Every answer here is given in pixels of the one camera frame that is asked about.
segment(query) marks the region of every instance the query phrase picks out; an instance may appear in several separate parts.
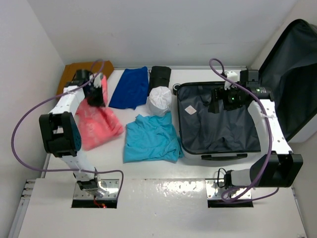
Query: cardboard box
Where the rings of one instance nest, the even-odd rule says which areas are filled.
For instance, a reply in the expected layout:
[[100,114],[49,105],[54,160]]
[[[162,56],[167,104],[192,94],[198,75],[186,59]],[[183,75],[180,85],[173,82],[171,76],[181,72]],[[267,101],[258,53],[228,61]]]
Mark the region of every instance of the cardboard box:
[[[78,69],[90,70],[92,64],[93,62],[82,62],[82,63],[72,63],[72,64],[66,65],[63,75],[61,76],[56,95],[63,93],[65,84],[73,79],[76,73],[76,70]],[[93,68],[93,73],[98,72],[101,65],[102,65],[101,62],[96,63]],[[110,77],[113,71],[114,71],[114,68],[112,63],[110,61],[105,61],[105,65],[102,72],[106,76],[107,79]]]

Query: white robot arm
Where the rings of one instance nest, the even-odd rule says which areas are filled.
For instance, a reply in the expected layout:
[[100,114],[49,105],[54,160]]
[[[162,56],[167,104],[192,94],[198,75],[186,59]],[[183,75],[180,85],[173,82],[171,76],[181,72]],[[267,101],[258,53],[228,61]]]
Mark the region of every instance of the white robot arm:
[[[293,154],[283,136],[275,113],[273,94],[269,88],[261,87],[257,70],[240,72],[240,85],[259,98],[267,115],[262,112],[259,104],[248,93],[233,87],[213,89],[209,112],[219,113],[219,100],[223,100],[223,107],[226,111],[246,106],[254,121],[261,151],[268,151],[269,134],[265,122],[265,118],[268,118],[272,133],[272,152],[256,186],[290,187],[303,164],[303,158],[301,155]],[[265,158],[266,155],[255,162],[250,169],[227,171],[224,176],[225,187],[249,186],[259,174]]]
[[[78,70],[73,80],[66,84],[64,92],[69,92],[89,81],[93,74],[87,70]],[[60,98],[57,105],[46,115],[39,118],[44,148],[47,153],[63,160],[74,171],[81,190],[93,196],[102,197],[106,186],[97,174],[83,172],[95,171],[81,149],[81,136],[76,126],[74,115],[80,103],[86,98],[93,107],[104,107],[101,80],[98,75],[94,82]]]

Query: suitcase handle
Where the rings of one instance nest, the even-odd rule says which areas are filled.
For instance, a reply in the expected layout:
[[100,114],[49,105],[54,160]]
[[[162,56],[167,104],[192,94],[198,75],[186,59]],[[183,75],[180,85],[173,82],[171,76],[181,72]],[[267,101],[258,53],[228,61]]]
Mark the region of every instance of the suitcase handle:
[[202,160],[211,160],[211,161],[224,161],[224,160],[238,160],[247,158],[248,154],[237,154],[235,156],[212,156],[212,155],[202,155]]

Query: black suitcase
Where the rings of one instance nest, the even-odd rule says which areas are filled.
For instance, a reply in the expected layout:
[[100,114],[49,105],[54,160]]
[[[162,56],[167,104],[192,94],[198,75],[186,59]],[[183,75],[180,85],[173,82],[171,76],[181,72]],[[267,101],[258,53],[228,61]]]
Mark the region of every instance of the black suitcase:
[[[284,137],[302,142],[317,130],[317,27],[293,21],[259,70],[262,86],[273,90]],[[186,157],[229,160],[259,152],[253,120],[245,106],[208,112],[211,90],[223,82],[185,83],[177,91],[179,132]]]

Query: metal mounting plate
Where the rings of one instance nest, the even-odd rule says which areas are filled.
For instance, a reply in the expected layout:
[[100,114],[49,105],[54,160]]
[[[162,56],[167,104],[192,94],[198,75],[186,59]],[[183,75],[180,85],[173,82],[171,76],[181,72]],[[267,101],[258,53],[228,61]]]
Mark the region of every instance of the metal mounting plate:
[[[106,183],[107,193],[102,198],[96,200],[115,200],[119,191],[118,179],[102,179],[103,184]],[[73,200],[93,200],[94,197],[89,193],[80,190],[78,184],[75,185]]]
[[[223,179],[219,179],[219,185],[223,185]],[[206,192],[207,192],[207,200],[221,200],[221,195],[225,191],[224,188],[219,188],[217,186],[217,179],[206,179]],[[231,195],[232,198],[239,195],[244,191],[243,188],[236,191]],[[251,191],[248,191],[242,197],[238,199],[238,201],[243,201],[246,199],[252,199]]]

